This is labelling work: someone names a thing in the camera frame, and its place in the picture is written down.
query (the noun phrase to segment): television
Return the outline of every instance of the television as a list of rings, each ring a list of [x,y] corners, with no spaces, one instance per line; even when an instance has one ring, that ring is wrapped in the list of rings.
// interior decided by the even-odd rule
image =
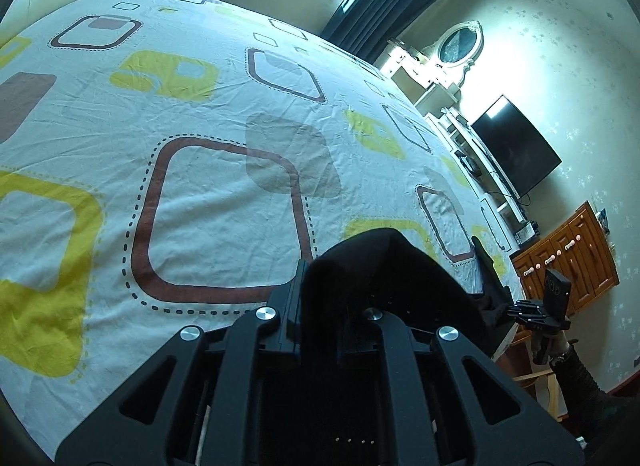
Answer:
[[[536,127],[504,96],[471,127],[516,198],[529,193],[562,162]]]

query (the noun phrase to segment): patterned bedsheet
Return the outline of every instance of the patterned bedsheet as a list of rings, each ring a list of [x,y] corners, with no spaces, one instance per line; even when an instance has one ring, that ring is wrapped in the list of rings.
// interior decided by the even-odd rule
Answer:
[[[80,0],[0,49],[0,386],[60,441],[180,327],[233,323],[299,258],[394,227],[467,292],[465,175],[395,84],[215,0]]]

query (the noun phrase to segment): wooden drawer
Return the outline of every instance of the wooden drawer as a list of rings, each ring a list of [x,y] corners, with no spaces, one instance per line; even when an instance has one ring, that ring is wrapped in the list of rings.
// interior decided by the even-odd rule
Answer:
[[[619,284],[618,274],[612,262],[609,248],[601,235],[601,227],[591,208],[582,208],[569,221],[574,253],[580,253],[588,273],[588,281],[595,295]]]

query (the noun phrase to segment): dresser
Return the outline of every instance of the dresser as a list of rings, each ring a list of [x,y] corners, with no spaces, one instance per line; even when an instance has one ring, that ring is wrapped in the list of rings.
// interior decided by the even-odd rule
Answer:
[[[528,299],[542,300],[548,267],[569,279],[572,287],[568,316],[620,283],[604,232],[588,202],[548,237],[511,261]],[[529,336],[530,332],[520,327],[512,344]]]

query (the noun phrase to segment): cable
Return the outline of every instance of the cable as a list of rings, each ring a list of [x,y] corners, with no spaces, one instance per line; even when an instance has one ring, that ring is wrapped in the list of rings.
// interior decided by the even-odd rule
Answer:
[[[493,195],[501,195],[502,197],[509,197],[510,199],[513,199],[517,202],[517,204],[519,206],[523,206],[524,208],[528,208],[531,205],[531,197],[529,197],[529,194],[527,193],[526,195],[524,195],[525,197],[527,197],[529,199],[529,204],[523,204],[522,202],[520,202],[516,197],[514,197],[513,195],[507,195],[505,193],[499,192],[499,191],[488,191],[487,193],[491,193]]]
[[[502,180],[502,175],[500,175],[497,171],[490,171],[489,174],[491,173],[495,173],[498,177],[500,177],[500,180]],[[529,204],[523,204],[522,202],[520,202],[519,199],[517,199],[516,197],[514,197],[513,195],[506,195],[502,192],[499,191],[489,191],[488,193],[494,194],[494,195],[502,195],[503,197],[509,197],[510,199],[515,200],[519,205],[528,208],[531,205],[531,197],[529,197],[529,194],[527,193],[526,195],[524,195],[524,197],[527,197],[529,199]]]

